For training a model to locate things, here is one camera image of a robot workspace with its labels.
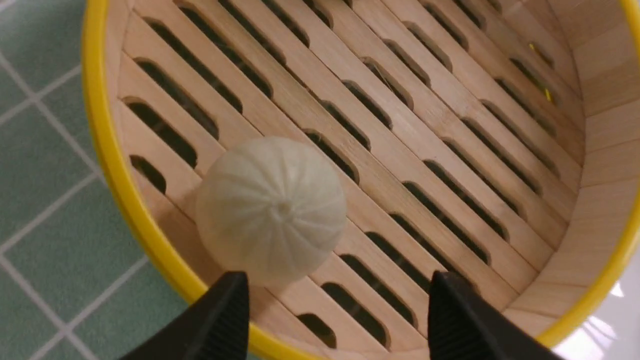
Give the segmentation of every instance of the tile floor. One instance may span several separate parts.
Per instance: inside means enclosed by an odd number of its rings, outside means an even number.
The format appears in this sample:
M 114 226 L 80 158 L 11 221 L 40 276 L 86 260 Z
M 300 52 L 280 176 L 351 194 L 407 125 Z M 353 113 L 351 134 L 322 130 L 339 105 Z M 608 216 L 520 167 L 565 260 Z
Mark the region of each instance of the tile floor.
M 186 308 L 97 165 L 83 11 L 84 0 L 0 0 L 0 359 L 116 359 Z

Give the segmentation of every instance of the green tile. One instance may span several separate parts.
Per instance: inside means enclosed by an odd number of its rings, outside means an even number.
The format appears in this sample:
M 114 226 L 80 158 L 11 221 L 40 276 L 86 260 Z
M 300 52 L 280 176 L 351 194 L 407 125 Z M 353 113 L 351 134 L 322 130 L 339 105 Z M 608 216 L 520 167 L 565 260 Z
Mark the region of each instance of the green tile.
M 6 257 L 70 321 L 142 255 L 109 190 L 94 180 Z
M 90 173 L 34 107 L 0 125 L 0 169 L 0 243 Z
M 43 102 L 60 120 L 84 151 L 97 160 L 84 110 L 82 77 L 77 75 L 47 95 Z
M 6 71 L 0 69 L 0 115 L 26 99 L 24 92 L 18 88 Z
M 0 359 L 27 359 L 56 328 L 0 269 Z
M 80 64 L 84 0 L 18 0 L 0 13 L 0 51 L 39 91 Z
M 143 343 L 186 309 L 186 303 L 146 264 L 76 328 L 101 359 L 116 359 Z
M 62 339 L 42 360 L 84 360 L 84 356 L 66 339 Z

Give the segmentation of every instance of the yellow rim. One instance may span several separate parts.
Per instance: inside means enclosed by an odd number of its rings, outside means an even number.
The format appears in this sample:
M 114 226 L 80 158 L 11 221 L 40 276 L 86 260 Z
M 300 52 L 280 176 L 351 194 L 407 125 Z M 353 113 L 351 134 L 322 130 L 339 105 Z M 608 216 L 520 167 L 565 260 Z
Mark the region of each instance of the yellow rim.
M 640 5 L 637 0 L 620 0 L 627 14 L 640 57 Z M 109 0 L 89 0 L 83 28 L 84 101 L 100 164 L 124 218 L 151 262 L 165 279 L 187 300 L 194 302 L 207 286 L 180 258 L 147 211 L 129 173 L 129 164 L 120 151 L 111 121 L 106 79 L 106 25 Z M 614 254 L 597 281 L 580 301 L 538 339 L 548 347 L 557 345 L 576 329 L 607 296 L 634 253 L 640 240 L 640 193 Z M 250 350 L 272 360 L 315 360 L 251 324 Z

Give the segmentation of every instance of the bamboo steamer basket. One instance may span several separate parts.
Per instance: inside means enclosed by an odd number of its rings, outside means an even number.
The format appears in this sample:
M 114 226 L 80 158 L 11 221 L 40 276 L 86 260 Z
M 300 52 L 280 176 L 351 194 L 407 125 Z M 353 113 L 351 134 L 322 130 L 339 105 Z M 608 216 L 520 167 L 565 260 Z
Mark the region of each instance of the bamboo steamer basket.
M 455 271 L 554 346 L 640 227 L 635 0 L 90 0 L 85 97 L 124 217 L 192 302 L 221 270 L 193 197 L 258 136 L 335 163 L 329 260 L 252 288 L 268 359 L 428 358 L 429 278 Z

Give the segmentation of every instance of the slot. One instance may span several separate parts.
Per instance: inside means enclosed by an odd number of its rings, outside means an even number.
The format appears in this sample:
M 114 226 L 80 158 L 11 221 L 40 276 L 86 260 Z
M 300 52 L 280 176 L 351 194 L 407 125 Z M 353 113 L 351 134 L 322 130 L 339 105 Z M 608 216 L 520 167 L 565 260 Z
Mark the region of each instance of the slot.
M 316 2 L 314 0 L 302 0 L 304 1 L 305 4 L 307 4 L 307 6 L 313 10 L 313 12 L 320 18 L 320 20 L 324 23 L 324 25 L 327 25 L 330 29 L 333 29 L 333 22 L 331 17 L 327 16 L 327 14 L 325 14 L 322 10 L 320 10 L 317 6 L 316 6 Z
M 431 288 L 431 281 L 427 279 L 418 269 L 416 269 L 393 245 L 391 245 L 387 239 L 384 239 L 382 235 L 378 233 L 366 233 L 367 237 L 376 246 L 385 253 L 404 273 L 413 280 L 420 288 L 429 293 Z
M 180 57 L 195 70 L 200 77 L 205 79 L 211 87 L 236 109 L 236 111 L 242 114 L 242 102 L 238 97 L 229 90 L 187 47 L 175 37 L 169 29 L 156 22 L 149 23 L 149 26 L 160 36 L 164 42 L 166 42 Z
M 527 68 L 522 61 L 511 58 L 511 63 L 520 70 L 520 72 L 536 87 L 540 92 L 551 102 L 556 103 L 556 97 L 551 93 L 551 90 L 539 79 L 538 76 L 533 74 L 529 68 Z
M 502 13 L 502 5 L 498 2 L 498 0 L 486 0 L 486 2 L 491 6 L 496 12 Z
M 302 314 L 298 315 L 297 318 L 328 348 L 337 348 L 338 341 L 335 338 L 335 333 L 316 314 Z
M 189 113 L 203 129 L 214 139 L 220 138 L 220 131 L 215 121 L 187 95 L 182 88 L 173 82 L 158 66 L 149 61 L 137 61 L 138 66 L 149 75 L 184 111 Z
M 449 72 L 453 71 L 453 64 L 449 57 L 438 47 L 434 41 L 418 28 L 415 24 L 405 24 L 407 30 L 445 67 Z
M 476 201 L 467 195 L 456 181 L 435 161 L 425 161 L 424 164 L 453 191 L 474 213 L 476 213 L 501 238 L 507 240 L 506 230 Z
M 356 128 L 349 120 L 347 120 L 347 118 L 344 117 L 344 115 L 335 107 L 335 105 L 333 105 L 329 101 L 321 101 L 320 103 L 322 104 L 324 109 L 360 143 L 360 145 L 364 146 L 368 151 L 371 151 L 371 143 L 369 142 L 369 139 L 364 134 L 362 134 L 360 129 Z
M 549 65 L 549 67 L 551 69 L 554 68 L 554 60 L 553 60 L 553 58 L 551 58 L 551 55 L 549 55 L 546 51 L 541 49 L 540 45 L 538 45 L 538 44 L 536 44 L 534 42 L 530 42 L 529 43 L 529 48 L 531 50 L 533 50 L 533 52 L 536 53 L 542 59 L 542 61 L 544 61 L 547 65 Z
M 538 160 L 540 160 L 540 162 L 551 171 L 551 173 L 560 178 L 560 172 L 558 171 L 556 164 L 554 164 L 554 162 L 551 161 L 551 159 L 544 155 L 540 150 L 534 148 L 533 146 L 530 146 L 518 133 L 516 133 L 515 129 L 513 129 L 513 127 L 511 127 L 511 125 L 506 121 L 506 115 L 503 114 L 503 112 L 501 112 L 494 104 L 488 101 L 483 101 L 482 103 L 484 107 L 489 110 L 489 112 L 513 134 L 513 136 L 515 136 L 518 140 L 520 140 L 520 142 L 522 142 L 522 145 L 524 145 L 529 151 L 531 151 L 531 153 L 534 154 L 534 156 L 536 156 Z
M 364 309 L 342 286 L 334 282 L 326 282 L 321 287 L 333 301 L 347 311 L 374 339 L 385 348 L 389 348 L 387 330 L 384 326 L 382 326 L 370 312 Z
M 507 198 L 500 190 L 498 190 L 493 184 L 491 184 L 491 182 L 480 172 L 480 170 L 478 170 L 476 168 L 475 165 L 473 165 L 471 163 L 471 161 L 469 161 L 469 159 L 467 159 L 467 157 L 465 155 L 462 154 L 462 152 L 460 150 L 458 150 L 457 146 L 455 144 L 453 144 L 452 142 L 445 140 L 444 142 L 446 144 L 446 146 L 448 146 L 448 148 L 457 156 L 460 158 L 460 160 L 462 160 L 462 162 L 464 162 L 470 169 L 471 171 L 475 172 L 476 175 L 478 175 L 478 177 L 480 177 L 480 179 L 482 179 L 482 181 L 484 181 L 484 183 L 489 186 L 489 188 L 496 194 L 498 195 L 498 197 L 500 199 L 502 199 L 502 201 L 504 201 L 505 204 L 507 204 L 507 206 L 509 206 L 516 214 L 520 215 L 520 211 L 518 209 L 518 207 L 516 206 L 516 204 L 509 200 L 509 198 Z
M 373 59 L 366 58 L 363 59 L 362 62 L 367 66 L 369 71 L 378 78 L 378 80 L 382 81 L 382 83 L 394 93 L 398 100 L 402 101 L 405 106 L 413 110 L 413 99 L 409 95 L 403 94 L 403 92 L 406 93 L 404 89 L 402 89 L 402 91 L 398 89 L 397 82 L 393 80 L 391 75 L 386 72 L 383 74 L 383 69 Z
M 127 106 L 191 168 L 196 167 L 198 154 L 193 146 L 176 133 L 149 105 L 142 102 L 131 102 Z
M 462 35 L 462 32 L 458 28 L 456 28 L 456 26 L 444 15 L 444 13 L 440 11 L 440 9 L 438 9 L 433 4 L 427 4 L 424 6 L 424 8 L 429 14 L 431 14 L 431 16 L 433 16 L 433 18 L 440 24 L 440 26 L 444 28 L 449 33 L 449 35 L 451 35 L 451 37 L 453 37 L 453 40 L 460 44 L 460 46 L 462 46 L 464 50 L 469 49 L 465 36 Z
M 342 83 L 387 129 L 391 129 L 389 116 L 362 91 L 358 84 L 352 81 L 343 81 Z
M 305 131 L 309 139 L 322 150 L 338 167 L 356 184 L 360 183 L 360 176 L 355 167 L 343 159 L 329 142 L 319 133 L 313 131 Z
M 129 161 L 131 161 L 131 165 L 133 168 L 140 173 L 140 175 L 144 176 L 151 185 L 154 186 L 159 192 L 163 195 L 166 194 L 166 180 L 164 176 L 155 166 L 151 165 L 147 159 L 138 155 L 130 155 Z
M 282 21 L 282 23 L 291 30 L 293 35 L 296 35 L 296 38 L 305 44 L 306 47 L 309 47 L 309 36 L 302 30 L 298 24 L 296 24 L 287 13 L 282 10 L 280 5 L 276 4 L 273 0 L 262 0 L 262 2 L 271 10 L 277 17 Z
M 271 85 L 248 65 L 226 41 L 224 41 L 196 11 L 181 8 L 192 23 L 268 98 L 273 98 Z
M 468 119 L 461 119 L 462 123 L 466 125 L 466 127 L 471 130 L 471 132 L 482 141 L 482 143 L 494 153 L 498 159 L 500 159 L 507 167 L 522 180 L 527 187 L 529 187 L 534 193 L 540 195 L 541 191 L 539 186 L 532 180 L 529 179 L 519 168 L 517 168 L 507 156 L 505 156 L 501 150 L 499 150 L 492 142 L 489 140 L 488 136 L 483 133 L 482 129 L 479 129 L 474 123 L 469 121 Z
M 424 71 L 422 71 L 422 69 L 420 69 L 415 61 L 411 59 L 411 57 L 404 50 L 402 50 L 395 41 L 384 40 L 384 43 L 398 57 L 398 59 L 400 59 L 404 66 L 408 67 L 409 70 L 411 70 L 416 78 L 420 79 L 420 81 L 423 84 L 427 85 L 427 87 L 431 87 L 429 76 Z
M 253 24 L 244 15 L 235 8 L 229 0 L 218 0 L 219 4 L 233 16 L 236 21 L 269 53 L 278 63 L 285 65 L 287 59 L 282 52 L 276 48 L 264 35 L 253 26 Z
M 531 116 L 531 118 L 533 120 L 535 120 L 538 125 L 540 125 L 540 127 L 542 127 L 542 129 L 544 131 L 547 132 L 547 134 L 549 134 L 552 138 L 556 137 L 556 129 L 554 128 L 554 126 L 547 121 L 546 119 L 541 118 L 540 116 L 538 116 L 537 114 L 535 114 L 532 110 L 531 107 L 529 105 L 527 105 L 527 103 L 523 100 L 522 96 L 520 94 L 518 94 L 516 92 L 516 90 L 509 85 L 506 81 L 504 81 L 503 79 L 496 79 L 495 80 L 496 83 L 498 83 L 498 85 L 526 112 L 529 114 L 529 116 Z
M 417 241 L 420 246 L 422 246 L 428 253 L 436 259 L 442 266 L 444 266 L 447 271 L 454 272 L 464 278 L 469 284 L 473 284 L 469 279 L 467 279 L 464 275 L 462 275 L 456 268 L 453 266 L 449 260 L 445 259 L 443 255 L 441 255 L 421 234 L 416 230 L 409 222 L 399 214 L 390 214 L 391 218 L 394 219 L 400 227 L 404 229 L 404 231 L 409 234 L 415 241 Z
M 484 29 L 484 19 L 481 15 L 471 10 L 462 0 L 453 0 L 453 2 L 458 5 L 458 8 L 465 13 L 469 20 L 471 20 L 478 29 Z
M 489 263 L 489 257 L 486 252 L 473 241 L 471 238 L 467 236 L 464 230 L 460 229 L 458 225 L 456 225 L 451 218 L 449 218 L 429 197 L 422 192 L 416 184 L 405 181 L 403 182 L 404 187 L 409 190 L 409 192 L 416 198 L 420 203 L 427 208 L 437 219 L 443 223 L 452 233 L 455 235 L 462 243 L 464 243 L 469 250 L 471 250 L 483 263 Z
M 417 321 L 413 315 L 413 311 L 400 300 L 393 291 L 389 290 L 376 276 L 373 274 L 358 258 L 352 255 L 340 255 L 340 258 L 347 264 L 358 276 L 364 280 L 373 290 L 380 295 L 385 301 L 396 310 L 413 327 L 417 327 Z

